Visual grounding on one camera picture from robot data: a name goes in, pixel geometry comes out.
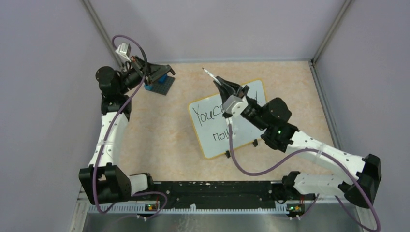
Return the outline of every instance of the board stand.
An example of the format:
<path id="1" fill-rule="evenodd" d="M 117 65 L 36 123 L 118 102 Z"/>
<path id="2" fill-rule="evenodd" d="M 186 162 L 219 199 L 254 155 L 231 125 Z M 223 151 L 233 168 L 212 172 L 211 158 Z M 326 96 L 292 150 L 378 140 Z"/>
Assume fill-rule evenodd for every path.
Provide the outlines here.
<path id="1" fill-rule="evenodd" d="M 252 144 L 253 144 L 253 146 L 254 147 L 257 147 L 259 144 L 258 144 L 258 140 L 257 139 L 254 139 L 253 140 L 253 142 L 252 142 Z M 225 152 L 225 155 L 226 155 L 226 158 L 230 158 L 231 157 L 231 152 L 229 151 L 229 150 L 227 150 L 226 152 Z"/>

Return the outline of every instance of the wooden table surface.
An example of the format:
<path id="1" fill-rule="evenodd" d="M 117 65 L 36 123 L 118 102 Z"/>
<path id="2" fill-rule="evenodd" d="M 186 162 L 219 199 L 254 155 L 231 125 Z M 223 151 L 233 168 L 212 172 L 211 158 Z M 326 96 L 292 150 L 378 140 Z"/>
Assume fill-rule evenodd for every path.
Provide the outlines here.
<path id="1" fill-rule="evenodd" d="M 281 180 L 290 171 L 329 174 L 327 170 L 293 157 L 276 170 L 257 177 L 244 175 L 232 158 L 206 159 L 195 135 L 188 104 L 218 91 L 202 67 L 225 80 L 246 83 L 262 80 L 267 101 L 281 97 L 292 112 L 290 123 L 310 136 L 333 145 L 307 61 L 218 62 L 170 64 L 175 82 L 167 96 L 143 88 L 132 100 L 119 166 L 127 175 L 150 173 L 154 181 Z M 249 172 L 263 171 L 285 157 L 259 141 L 235 150 Z"/>

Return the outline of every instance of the gray wall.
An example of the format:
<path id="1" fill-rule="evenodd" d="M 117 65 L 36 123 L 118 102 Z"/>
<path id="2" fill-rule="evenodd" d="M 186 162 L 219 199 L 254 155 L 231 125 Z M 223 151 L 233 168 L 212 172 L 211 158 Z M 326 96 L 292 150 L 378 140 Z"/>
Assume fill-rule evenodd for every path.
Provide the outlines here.
<path id="1" fill-rule="evenodd" d="M 318 63 L 343 147 L 378 155 L 383 231 L 408 231 L 410 1 L 356 1 Z"/>
<path id="2" fill-rule="evenodd" d="M 344 0 L 91 0 L 150 61 L 310 59 Z"/>
<path id="3" fill-rule="evenodd" d="M 0 7 L 0 231 L 67 231 L 114 65 L 79 0 Z"/>

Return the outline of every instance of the whiteboard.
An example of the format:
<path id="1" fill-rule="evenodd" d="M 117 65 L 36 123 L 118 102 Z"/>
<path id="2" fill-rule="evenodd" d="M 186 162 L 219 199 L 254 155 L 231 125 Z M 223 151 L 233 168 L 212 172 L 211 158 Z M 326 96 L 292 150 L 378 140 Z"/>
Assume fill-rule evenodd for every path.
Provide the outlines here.
<path id="1" fill-rule="evenodd" d="M 256 99 L 259 105 L 266 104 L 261 80 L 242 86 L 245 85 L 249 86 L 248 97 Z M 188 105 L 188 112 L 204 156 L 209 159 L 225 154 L 229 150 L 229 130 L 225 118 L 222 117 L 220 94 L 191 102 Z M 234 148 L 249 144 L 264 133 L 241 116 L 232 117 L 232 121 Z"/>

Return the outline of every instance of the white pen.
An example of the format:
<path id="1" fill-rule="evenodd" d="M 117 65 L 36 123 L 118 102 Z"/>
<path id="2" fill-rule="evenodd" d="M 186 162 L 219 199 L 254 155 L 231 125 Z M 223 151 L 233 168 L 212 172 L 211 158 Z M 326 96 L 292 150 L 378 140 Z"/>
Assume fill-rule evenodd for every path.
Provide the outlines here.
<path id="1" fill-rule="evenodd" d="M 205 71 L 205 73 L 207 73 L 208 75 L 210 75 L 219 85 L 222 85 L 220 82 L 219 82 L 219 80 L 212 74 L 212 73 L 210 73 L 208 70 L 206 70 L 206 69 L 204 69 L 204 68 L 202 68 L 204 71 Z"/>

